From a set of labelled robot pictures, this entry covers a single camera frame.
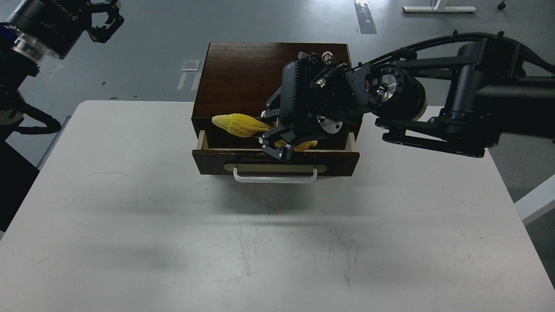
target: gray floor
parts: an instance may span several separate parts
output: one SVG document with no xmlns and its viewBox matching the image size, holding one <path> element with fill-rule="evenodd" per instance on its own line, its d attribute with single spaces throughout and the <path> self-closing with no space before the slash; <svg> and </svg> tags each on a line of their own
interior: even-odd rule
<svg viewBox="0 0 555 312">
<path fill-rule="evenodd" d="M 459 32 L 505 31 L 507 37 L 555 63 L 552 0 L 509 0 L 504 11 L 497 9 L 498 0 L 450 1 L 452 6 L 475 6 L 475 14 L 405 14 L 401 10 L 402 6 L 428 5 L 428 0 L 369 2 L 377 34 L 360 33 L 352 0 L 123 1 L 125 24 L 107 44 L 92 43 L 84 35 L 65 60 L 46 59 L 39 77 L 28 78 L 20 91 L 28 103 L 65 120 L 88 99 L 193 101 L 193 75 L 178 89 L 181 68 L 186 60 L 204 60 L 212 41 L 340 42 L 349 44 L 353 62 L 364 62 L 450 34 L 455 28 Z M 0 20 L 18 3 L 3 0 Z M 457 48 L 435 48 L 421 55 L 450 55 Z M 528 74 L 546 75 L 531 66 L 525 69 Z M 443 105 L 447 84 L 423 83 L 430 105 Z M 189 117 L 183 116 L 183 122 L 190 122 Z M 34 125 L 28 120 L 25 123 Z M 39 165 L 53 138 L 14 134 L 8 143 Z M 555 144 L 549 139 L 504 134 L 500 145 L 490 152 L 514 201 L 555 174 Z M 541 256 L 555 258 L 552 250 Z"/>
</svg>

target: white table top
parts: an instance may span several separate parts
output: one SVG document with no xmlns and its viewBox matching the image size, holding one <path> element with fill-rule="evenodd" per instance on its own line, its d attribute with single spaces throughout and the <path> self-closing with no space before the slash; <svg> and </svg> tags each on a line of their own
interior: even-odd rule
<svg viewBox="0 0 555 312">
<path fill-rule="evenodd" d="M 191 108 L 80 105 L 0 241 L 1 311 L 553 311 L 488 153 L 367 115 L 353 177 L 239 184 L 198 173 Z"/>
</svg>

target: yellow corn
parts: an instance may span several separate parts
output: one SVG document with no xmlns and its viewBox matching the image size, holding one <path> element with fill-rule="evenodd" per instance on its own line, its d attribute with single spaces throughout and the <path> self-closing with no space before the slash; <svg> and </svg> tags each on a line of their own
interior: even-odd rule
<svg viewBox="0 0 555 312">
<path fill-rule="evenodd" d="M 271 129 L 270 125 L 243 114 L 214 116 L 212 123 L 242 138 L 252 137 L 255 133 L 267 132 Z"/>
<path fill-rule="evenodd" d="M 304 152 L 306 151 L 309 147 L 315 147 L 318 144 L 318 141 L 314 140 L 314 141 L 308 141 L 308 142 L 303 142 L 297 146 L 295 146 L 295 148 L 293 149 L 296 152 Z M 279 140 L 275 143 L 276 147 L 280 147 L 280 146 L 285 146 L 286 143 L 284 140 Z"/>
</svg>

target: drawer front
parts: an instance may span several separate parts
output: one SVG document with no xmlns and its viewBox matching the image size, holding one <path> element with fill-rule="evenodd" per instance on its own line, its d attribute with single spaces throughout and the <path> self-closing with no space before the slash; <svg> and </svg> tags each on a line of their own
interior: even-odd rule
<svg viewBox="0 0 555 312">
<path fill-rule="evenodd" d="M 193 150 L 193 158 L 200 174 L 216 175 L 232 175 L 235 165 L 247 165 L 243 168 L 248 168 L 249 174 L 252 175 L 302 175 L 299 169 L 316 166 L 325 168 L 323 172 L 319 170 L 318 175 L 350 177 L 355 171 L 360 154 L 358 152 L 298 152 L 294 157 L 295 159 L 288 165 L 299 165 L 299 167 L 296 169 L 289 167 L 289 170 L 284 170 L 287 167 L 279 166 L 287 163 L 280 162 L 259 150 Z"/>
</svg>

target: cable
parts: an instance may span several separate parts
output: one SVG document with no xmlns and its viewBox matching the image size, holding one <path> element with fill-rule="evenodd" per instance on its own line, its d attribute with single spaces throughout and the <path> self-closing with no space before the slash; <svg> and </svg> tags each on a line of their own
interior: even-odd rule
<svg viewBox="0 0 555 312">
<path fill-rule="evenodd" d="M 541 68 L 547 70 L 550 73 L 555 74 L 555 65 L 552 65 L 552 64 L 544 61 L 542 58 L 540 58 L 537 54 L 535 54 L 530 48 L 526 47 L 524 44 L 522 44 L 518 41 L 515 41 L 513 39 L 510 39 L 510 38 L 502 37 L 502 33 L 499 33 L 498 35 L 493 35 L 493 34 L 488 34 L 488 33 L 457 34 L 455 32 L 455 33 L 453 33 L 452 36 L 438 37 L 438 38 L 418 42 L 418 43 L 412 44 L 410 46 L 407 46 L 406 48 L 411 49 L 411 50 L 416 52 L 416 51 L 420 51 L 420 50 L 424 50 L 424 49 L 428 49 L 428 48 L 442 46 L 442 45 L 448 44 L 448 43 L 479 41 L 479 40 L 482 40 L 482 39 L 485 39 L 485 38 L 502 39 L 502 40 L 508 41 L 510 43 L 513 43 L 513 44 L 520 44 L 521 47 L 522 47 L 522 53 L 523 53 L 524 60 L 526 60 L 527 62 L 530 62 L 530 63 L 532 63 L 532 64 L 534 64 L 538 67 L 541 67 Z M 394 52 L 395 51 L 384 54 L 380 57 L 377 57 L 377 58 L 371 60 L 370 63 L 372 65 L 375 65 L 375 66 L 388 63 L 388 62 L 391 61 L 391 57 L 394 54 Z"/>
</svg>

